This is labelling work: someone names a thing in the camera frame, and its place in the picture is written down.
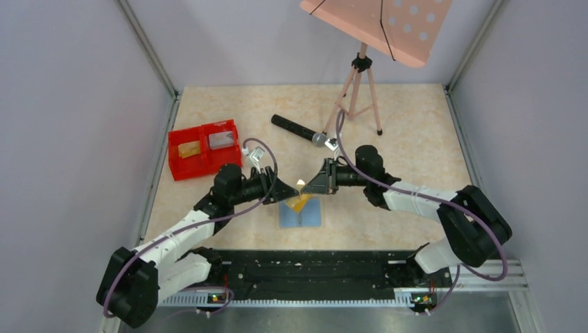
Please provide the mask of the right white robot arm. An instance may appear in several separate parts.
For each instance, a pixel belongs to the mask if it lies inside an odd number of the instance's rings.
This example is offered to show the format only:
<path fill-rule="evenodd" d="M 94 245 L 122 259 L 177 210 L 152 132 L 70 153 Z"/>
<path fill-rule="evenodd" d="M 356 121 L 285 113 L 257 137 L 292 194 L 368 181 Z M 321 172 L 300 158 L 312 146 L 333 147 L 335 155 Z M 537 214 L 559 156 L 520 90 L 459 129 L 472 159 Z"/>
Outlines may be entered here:
<path fill-rule="evenodd" d="M 407 261 L 421 273 L 459 264 L 474 270 L 494 255 L 500 256 L 503 271 L 508 270 L 503 245 L 512 230 L 478 187 L 444 191 L 404 182 L 386 172 L 383 158 L 371 145 L 357 148 L 354 162 L 325 159 L 302 193 L 331 195 L 340 187 L 362 187 L 375 207 L 409 212 L 441 224 L 444 237 L 418 248 Z"/>

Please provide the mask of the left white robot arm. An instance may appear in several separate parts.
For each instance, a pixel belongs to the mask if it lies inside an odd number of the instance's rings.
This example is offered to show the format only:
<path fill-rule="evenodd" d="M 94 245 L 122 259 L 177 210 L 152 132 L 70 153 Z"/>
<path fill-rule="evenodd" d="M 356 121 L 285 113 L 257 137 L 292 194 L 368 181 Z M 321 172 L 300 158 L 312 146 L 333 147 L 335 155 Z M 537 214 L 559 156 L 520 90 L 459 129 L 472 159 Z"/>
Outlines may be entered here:
<path fill-rule="evenodd" d="M 219 266 L 220 256 L 198 244 L 238 217 L 237 205 L 268 205 L 298 194 L 269 166 L 245 176 L 238 165 L 223 165 L 206 195 L 173 227 L 136 248 L 113 252 L 96 294 L 105 317 L 142 326 L 163 300 L 204 282 Z"/>

